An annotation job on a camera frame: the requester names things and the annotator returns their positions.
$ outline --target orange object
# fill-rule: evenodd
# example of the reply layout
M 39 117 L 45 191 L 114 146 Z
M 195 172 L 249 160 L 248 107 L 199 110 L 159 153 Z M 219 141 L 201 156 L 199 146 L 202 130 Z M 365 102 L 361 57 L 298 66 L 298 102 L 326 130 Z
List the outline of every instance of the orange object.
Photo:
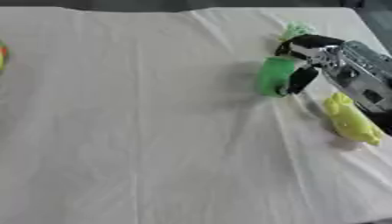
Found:
M 6 57 L 6 56 L 7 56 L 7 47 L 2 46 L 2 48 L 1 48 L 1 53 L 2 53 L 2 55 L 3 55 L 4 57 Z

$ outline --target light green toy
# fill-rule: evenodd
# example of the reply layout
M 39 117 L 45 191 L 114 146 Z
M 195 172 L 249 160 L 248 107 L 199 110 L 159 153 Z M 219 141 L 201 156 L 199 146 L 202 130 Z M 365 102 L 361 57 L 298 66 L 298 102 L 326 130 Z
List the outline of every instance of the light green toy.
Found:
M 372 145 L 380 143 L 382 131 L 365 117 L 345 94 L 334 93 L 324 101 L 324 107 L 341 136 L 355 142 Z
M 316 34 L 316 29 L 311 27 L 309 24 L 302 22 L 290 22 L 287 24 L 286 30 L 283 35 L 279 38 L 282 42 L 295 38 L 296 36 L 304 34 Z
M 257 74 L 256 91 L 261 95 L 282 97 L 277 89 L 286 85 L 294 72 L 294 60 L 270 57 L 262 64 Z

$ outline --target green toy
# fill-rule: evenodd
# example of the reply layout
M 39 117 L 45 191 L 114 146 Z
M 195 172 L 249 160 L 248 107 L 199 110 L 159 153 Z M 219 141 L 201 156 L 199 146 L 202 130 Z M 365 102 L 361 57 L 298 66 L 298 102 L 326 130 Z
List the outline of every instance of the green toy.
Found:
M 315 29 L 301 22 L 290 22 L 281 41 L 292 39 L 306 33 L 315 33 Z M 294 73 L 294 59 L 271 57 L 267 58 L 256 79 L 256 90 L 261 95 L 282 97 L 277 90 L 288 84 L 290 75 Z
M 256 79 L 256 91 L 261 95 L 282 97 L 277 89 L 287 85 L 294 72 L 294 60 L 286 58 L 267 58 L 262 64 Z
M 382 131 L 365 117 L 345 94 L 334 93 L 324 101 L 324 107 L 333 127 L 342 137 L 372 145 L 380 143 Z
M 284 42 L 304 34 L 316 34 L 316 29 L 302 22 L 290 22 L 279 40 Z

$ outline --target white tablecloth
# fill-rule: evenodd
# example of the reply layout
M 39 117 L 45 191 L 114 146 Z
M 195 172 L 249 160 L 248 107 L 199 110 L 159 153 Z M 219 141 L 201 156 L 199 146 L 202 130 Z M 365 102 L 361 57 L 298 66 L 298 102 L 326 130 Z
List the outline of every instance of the white tablecloth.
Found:
M 318 77 L 254 74 L 290 21 L 384 52 L 347 9 L 0 8 L 0 223 L 355 223 L 392 217 L 392 138 L 352 144 Z

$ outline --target toy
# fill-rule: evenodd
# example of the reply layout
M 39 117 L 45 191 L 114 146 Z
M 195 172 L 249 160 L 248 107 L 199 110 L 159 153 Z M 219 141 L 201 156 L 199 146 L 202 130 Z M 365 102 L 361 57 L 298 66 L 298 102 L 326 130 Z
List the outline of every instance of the toy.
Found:
M 378 145 L 382 131 L 363 115 L 345 94 L 334 93 L 324 101 L 326 113 L 336 131 L 343 137 L 356 142 Z
M 282 97 L 276 89 L 286 85 L 293 72 L 294 60 L 278 57 L 267 58 L 257 75 L 257 92 L 261 95 Z
M 5 63 L 9 57 L 7 46 L 0 41 L 0 71 L 4 69 Z
M 302 22 L 290 22 L 287 24 L 286 30 L 279 38 L 282 42 L 295 38 L 304 34 L 315 34 L 316 29 Z

